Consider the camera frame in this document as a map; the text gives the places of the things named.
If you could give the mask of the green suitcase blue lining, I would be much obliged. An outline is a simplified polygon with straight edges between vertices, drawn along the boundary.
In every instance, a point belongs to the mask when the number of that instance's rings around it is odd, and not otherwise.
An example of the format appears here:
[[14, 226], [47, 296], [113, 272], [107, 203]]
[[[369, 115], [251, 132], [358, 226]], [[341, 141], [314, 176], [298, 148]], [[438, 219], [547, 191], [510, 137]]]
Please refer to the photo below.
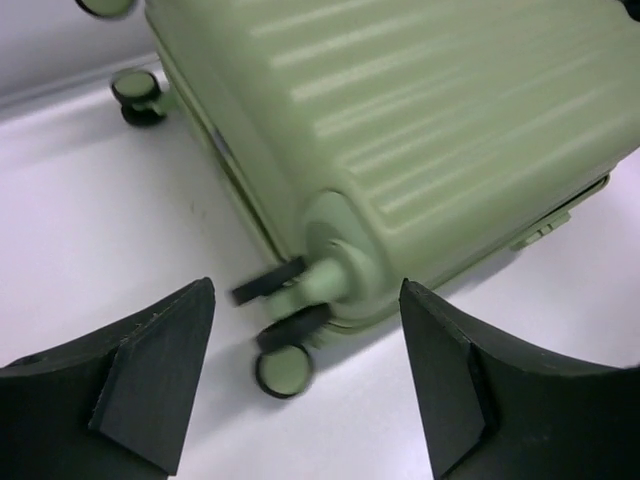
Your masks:
[[635, 1], [146, 1], [163, 76], [117, 72], [125, 121], [182, 112], [269, 268], [254, 377], [289, 399], [311, 349], [569, 220], [639, 146]]

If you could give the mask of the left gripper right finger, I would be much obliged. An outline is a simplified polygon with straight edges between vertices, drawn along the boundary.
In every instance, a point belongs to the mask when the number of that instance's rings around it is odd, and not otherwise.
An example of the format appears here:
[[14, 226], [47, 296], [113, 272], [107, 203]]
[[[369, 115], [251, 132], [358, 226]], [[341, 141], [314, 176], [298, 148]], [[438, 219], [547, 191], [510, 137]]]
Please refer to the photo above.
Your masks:
[[639, 370], [519, 339], [405, 280], [399, 295], [437, 479], [635, 479]]

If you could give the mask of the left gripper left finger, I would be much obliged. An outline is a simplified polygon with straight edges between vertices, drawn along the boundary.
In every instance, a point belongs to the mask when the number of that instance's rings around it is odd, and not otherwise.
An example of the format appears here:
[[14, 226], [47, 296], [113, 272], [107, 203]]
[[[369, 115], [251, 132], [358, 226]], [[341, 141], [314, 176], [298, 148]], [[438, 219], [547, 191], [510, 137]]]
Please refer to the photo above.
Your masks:
[[2, 367], [2, 478], [176, 475], [215, 305], [213, 282], [197, 279]]

